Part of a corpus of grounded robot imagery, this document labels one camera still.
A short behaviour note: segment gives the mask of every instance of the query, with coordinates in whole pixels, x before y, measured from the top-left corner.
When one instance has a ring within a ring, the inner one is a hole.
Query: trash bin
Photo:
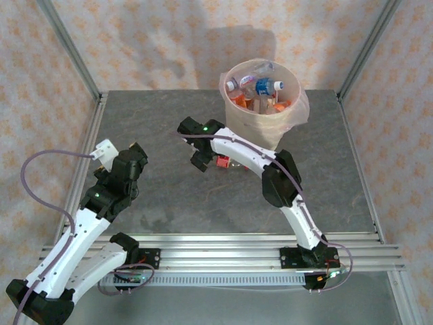
[[[269,150],[276,149],[283,134],[293,126],[306,123],[310,114],[309,100],[295,75],[281,64],[274,63],[272,79],[283,81],[284,88],[278,91],[280,102],[290,100],[292,105],[282,112],[261,115],[235,105],[227,95],[225,83],[239,70],[247,70],[266,62],[253,59],[232,68],[220,77],[219,89],[225,101],[226,125],[239,136]]]

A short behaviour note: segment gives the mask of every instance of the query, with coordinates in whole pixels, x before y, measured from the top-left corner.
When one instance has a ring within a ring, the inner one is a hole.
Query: patterned wall
[[[403,1],[345,103],[389,242],[433,320],[433,5]]]
[[[36,1],[0,2],[0,38],[0,324],[11,324],[16,309],[5,288],[35,268],[59,220],[26,194],[21,164],[43,149],[78,150],[95,104]],[[30,188],[64,204],[75,164],[36,159],[26,172]]]
[[[216,89],[257,57],[338,90],[386,0],[53,2],[102,91]]]

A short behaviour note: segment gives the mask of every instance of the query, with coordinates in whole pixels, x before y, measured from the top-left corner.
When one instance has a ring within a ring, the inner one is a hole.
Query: cable
[[[137,267],[137,266],[142,266],[142,267],[147,267],[152,271],[152,274],[150,275],[150,277],[143,282],[142,284],[140,284],[139,286],[136,286],[135,288],[131,289],[128,288],[128,294],[130,295],[131,293],[133,293],[134,291],[137,291],[141,288],[143,288],[146,284],[148,284],[150,281],[152,281],[152,279],[155,276],[155,269],[153,266],[151,266],[150,264],[146,264],[146,263],[136,263],[136,264],[128,264],[128,265],[122,265],[120,267],[117,267],[116,270],[114,272],[110,272],[111,274],[117,274],[117,270],[118,269],[127,269],[130,267]],[[123,295],[123,290],[120,291],[105,291],[102,287],[101,287],[101,280],[97,282],[97,289],[100,291],[100,293],[102,293],[105,296],[117,296],[117,295]]]
[[[314,227],[313,227],[313,225],[310,222],[310,218],[309,218],[308,214],[306,213],[304,207],[301,205],[301,203],[304,203],[304,202],[306,204],[304,192],[302,191],[302,189],[300,188],[300,186],[298,185],[298,183],[295,181],[295,179],[293,178],[293,176],[290,175],[289,171],[286,168],[284,168],[284,166],[280,162],[278,162],[274,158],[268,156],[264,152],[261,152],[259,149],[257,149],[256,147],[254,147],[252,144],[249,144],[249,143],[247,143],[245,141],[242,141],[242,140],[239,140],[239,139],[236,139],[236,138],[233,138],[233,137],[227,137],[227,136],[224,136],[224,135],[215,135],[215,134],[209,134],[209,135],[207,135],[207,134],[188,135],[188,134],[181,134],[181,133],[174,133],[174,134],[176,134],[176,135],[178,135],[180,137],[183,137],[183,138],[191,138],[191,139],[200,139],[200,138],[205,138],[205,139],[223,139],[223,140],[228,140],[228,141],[231,141],[231,142],[236,142],[238,144],[243,145],[244,147],[247,147],[248,149],[251,149],[253,152],[261,155],[262,157],[264,157],[267,160],[271,161],[272,163],[276,164],[283,171],[283,173],[288,177],[288,179],[293,183],[293,186],[296,188],[296,190],[298,191],[300,197],[302,198],[302,201],[298,200],[298,201],[296,201],[296,203],[298,203],[298,206],[299,206],[300,210],[302,211],[302,214],[305,216],[305,219],[307,220],[312,233],[314,233],[314,235],[319,239],[320,242],[324,243],[328,247],[336,247],[336,248],[340,247],[340,248],[343,248],[347,252],[349,260],[350,260],[349,271],[347,273],[347,277],[345,277],[345,279],[343,279],[343,281],[341,281],[340,283],[338,283],[335,286],[332,286],[330,288],[324,288],[324,289],[319,289],[319,290],[315,290],[315,291],[321,292],[321,291],[329,291],[329,290],[335,289],[335,288],[341,286],[343,283],[345,283],[349,279],[349,277],[350,277],[350,275],[352,274],[352,271],[353,271],[353,256],[352,256],[352,254],[350,253],[349,249],[347,247],[345,247],[344,245],[333,243],[333,242],[326,242],[326,241],[324,241],[322,239],[322,237],[314,230]]]
[[[36,200],[38,203],[46,206],[47,208],[53,209],[57,212],[64,214],[68,218],[69,223],[70,223],[70,235],[69,235],[69,238],[67,239],[65,245],[61,249],[61,251],[57,254],[56,257],[54,257],[53,261],[41,272],[41,274],[38,275],[38,278],[40,280],[35,280],[35,282],[27,290],[26,294],[24,295],[23,299],[21,300],[20,305],[17,308],[17,312],[15,314],[14,321],[12,323],[13,325],[18,324],[18,320],[20,319],[20,315],[22,313],[22,310],[24,309],[24,306],[26,305],[26,302],[27,302],[29,296],[31,295],[31,293],[33,292],[33,290],[37,287],[37,285],[41,282],[41,280],[45,277],[45,275],[47,275],[47,273],[53,268],[53,266],[62,258],[63,254],[68,250],[72,240],[74,239],[73,235],[75,233],[75,221],[72,218],[72,216],[66,210],[64,210],[60,207],[57,207],[55,205],[52,205],[51,203],[45,202],[44,200],[42,200],[41,198],[36,196],[36,194],[33,193],[32,190],[28,187],[26,177],[25,177],[27,165],[30,163],[30,161],[32,161],[36,157],[39,157],[43,154],[67,154],[69,156],[75,156],[75,157],[81,157],[81,158],[93,158],[93,156],[91,156],[90,154],[79,154],[77,152],[52,149],[52,150],[43,150],[43,151],[37,152],[36,154],[33,154],[32,156],[28,157],[26,159],[26,161],[24,161],[24,164],[22,164],[21,172],[20,172],[20,178],[21,178],[21,183],[24,186],[24,189],[27,191],[28,195],[30,195],[34,200]]]

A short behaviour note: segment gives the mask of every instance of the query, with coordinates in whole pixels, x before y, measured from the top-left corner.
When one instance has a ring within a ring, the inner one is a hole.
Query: gray work surface
[[[107,297],[92,288],[66,325],[401,323],[385,272],[355,273],[340,288],[320,295],[295,290],[148,287],[131,296]]]
[[[307,91],[308,123],[294,127],[277,149],[292,153],[307,207],[323,232],[372,232],[373,223],[333,91]],[[111,91],[97,143],[109,138],[118,150],[138,142],[149,156],[139,197],[107,234],[293,234],[279,209],[262,196],[261,182],[242,167],[214,162],[202,173],[190,163],[192,149],[173,135],[191,116],[225,122],[224,101],[214,90]],[[95,183],[89,167],[84,189]]]

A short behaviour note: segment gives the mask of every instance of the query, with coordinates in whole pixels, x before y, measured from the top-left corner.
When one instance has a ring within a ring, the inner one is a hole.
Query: white bottle cap
[[[275,81],[273,87],[275,90],[282,90],[284,88],[284,83],[282,81]]]
[[[225,83],[225,85],[227,86],[227,90],[228,91],[233,91],[235,90],[235,84],[233,83],[233,81],[227,81]]]

